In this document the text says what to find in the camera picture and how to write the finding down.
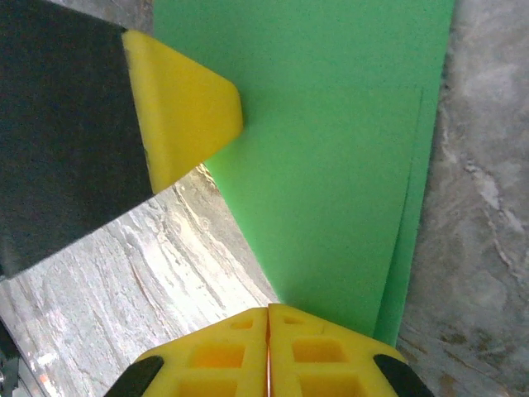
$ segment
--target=gray stone floor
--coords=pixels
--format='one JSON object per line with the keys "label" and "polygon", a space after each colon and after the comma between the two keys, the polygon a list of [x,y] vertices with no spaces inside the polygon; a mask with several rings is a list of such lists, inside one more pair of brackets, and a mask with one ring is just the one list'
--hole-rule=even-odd
{"label": "gray stone floor", "polygon": [[[151,29],[142,0],[62,3]],[[275,300],[204,169],[0,284],[50,395]],[[398,349],[439,396],[529,396],[529,2],[459,0]]]}

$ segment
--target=white marble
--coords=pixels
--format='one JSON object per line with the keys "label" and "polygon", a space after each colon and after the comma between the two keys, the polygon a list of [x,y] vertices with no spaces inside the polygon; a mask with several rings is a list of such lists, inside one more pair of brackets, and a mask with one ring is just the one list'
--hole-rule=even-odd
{"label": "white marble", "polygon": [[0,284],[0,315],[50,395],[103,395],[142,352],[275,300],[199,171]]}

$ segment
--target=yellow clamp jaw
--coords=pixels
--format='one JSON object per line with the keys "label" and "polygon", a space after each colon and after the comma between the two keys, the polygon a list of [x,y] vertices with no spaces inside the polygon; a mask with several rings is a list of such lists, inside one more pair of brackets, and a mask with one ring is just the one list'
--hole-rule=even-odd
{"label": "yellow clamp jaw", "polygon": [[118,395],[432,396],[392,347],[284,304],[246,310],[146,352],[107,393]]}

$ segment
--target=green foam board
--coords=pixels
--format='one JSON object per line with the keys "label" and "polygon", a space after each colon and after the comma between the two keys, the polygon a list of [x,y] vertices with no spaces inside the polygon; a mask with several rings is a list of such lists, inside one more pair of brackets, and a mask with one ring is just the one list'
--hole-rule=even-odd
{"label": "green foam board", "polygon": [[207,162],[279,298],[385,342],[403,311],[452,0],[157,0],[155,35],[233,81]]}

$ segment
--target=black rubber tip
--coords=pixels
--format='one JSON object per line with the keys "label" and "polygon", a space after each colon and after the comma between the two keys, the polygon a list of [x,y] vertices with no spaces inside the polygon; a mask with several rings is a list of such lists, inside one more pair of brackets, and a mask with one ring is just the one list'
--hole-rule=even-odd
{"label": "black rubber tip", "polygon": [[434,397],[410,366],[385,354],[373,357],[398,397]]}
{"label": "black rubber tip", "polygon": [[164,359],[160,356],[135,362],[117,378],[105,397],[141,397],[163,364]]}

